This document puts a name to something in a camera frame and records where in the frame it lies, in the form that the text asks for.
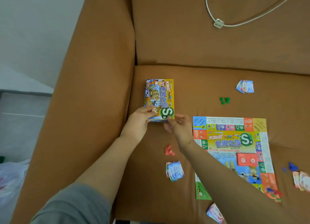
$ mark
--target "gray sleeve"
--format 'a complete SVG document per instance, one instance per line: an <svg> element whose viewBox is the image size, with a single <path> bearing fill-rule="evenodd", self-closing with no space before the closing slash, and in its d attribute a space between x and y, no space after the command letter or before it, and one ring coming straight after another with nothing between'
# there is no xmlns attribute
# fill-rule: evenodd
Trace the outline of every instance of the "gray sleeve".
<svg viewBox="0 0 310 224"><path fill-rule="evenodd" d="M30 223L108 224L110 212L110 202L98 191L73 183L49 199Z"/></svg>

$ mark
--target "white wall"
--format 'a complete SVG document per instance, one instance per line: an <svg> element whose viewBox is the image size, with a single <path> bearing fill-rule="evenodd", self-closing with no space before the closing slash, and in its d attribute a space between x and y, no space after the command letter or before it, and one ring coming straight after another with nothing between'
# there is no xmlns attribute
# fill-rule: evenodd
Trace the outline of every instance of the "white wall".
<svg viewBox="0 0 310 224"><path fill-rule="evenodd" d="M54 88L83 3L0 0L0 66Z"/></svg>
<svg viewBox="0 0 310 224"><path fill-rule="evenodd" d="M53 93L54 89L11 68L0 66L0 90Z"/></svg>

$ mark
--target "sofa backrest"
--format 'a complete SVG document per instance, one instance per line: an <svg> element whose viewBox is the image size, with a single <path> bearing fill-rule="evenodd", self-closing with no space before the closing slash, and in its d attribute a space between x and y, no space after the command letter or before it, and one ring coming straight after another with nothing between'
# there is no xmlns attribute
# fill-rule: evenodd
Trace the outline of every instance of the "sofa backrest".
<svg viewBox="0 0 310 224"><path fill-rule="evenodd" d="M233 24L283 0L208 0ZM309 0L288 0L238 27L213 25L205 0L132 0L138 65L222 67L310 74Z"/></svg>
<svg viewBox="0 0 310 224"><path fill-rule="evenodd" d="M29 223L119 136L134 29L130 0L85 0L11 223Z"/></svg>

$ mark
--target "green s logo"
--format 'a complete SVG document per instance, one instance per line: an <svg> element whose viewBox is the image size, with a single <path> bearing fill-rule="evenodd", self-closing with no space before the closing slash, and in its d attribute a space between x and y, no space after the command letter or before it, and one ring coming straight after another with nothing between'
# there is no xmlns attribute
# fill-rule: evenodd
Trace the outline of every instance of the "green s logo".
<svg viewBox="0 0 310 224"><path fill-rule="evenodd" d="M174 117L174 110L172 108L162 108L160 110L160 115L163 119L167 119L168 116Z"/></svg>
<svg viewBox="0 0 310 224"><path fill-rule="evenodd" d="M249 133L242 133L240 135L240 141L243 146L249 147L253 144L253 137Z"/></svg>

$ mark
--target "plastic bag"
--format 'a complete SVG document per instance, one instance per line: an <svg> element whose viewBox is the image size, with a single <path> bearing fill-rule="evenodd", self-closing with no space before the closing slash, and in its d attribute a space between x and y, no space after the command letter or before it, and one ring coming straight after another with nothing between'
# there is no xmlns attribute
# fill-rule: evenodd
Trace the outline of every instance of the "plastic bag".
<svg viewBox="0 0 310 224"><path fill-rule="evenodd" d="M21 189L29 161L27 159L18 163L0 164L0 207L9 202L14 194Z"/></svg>

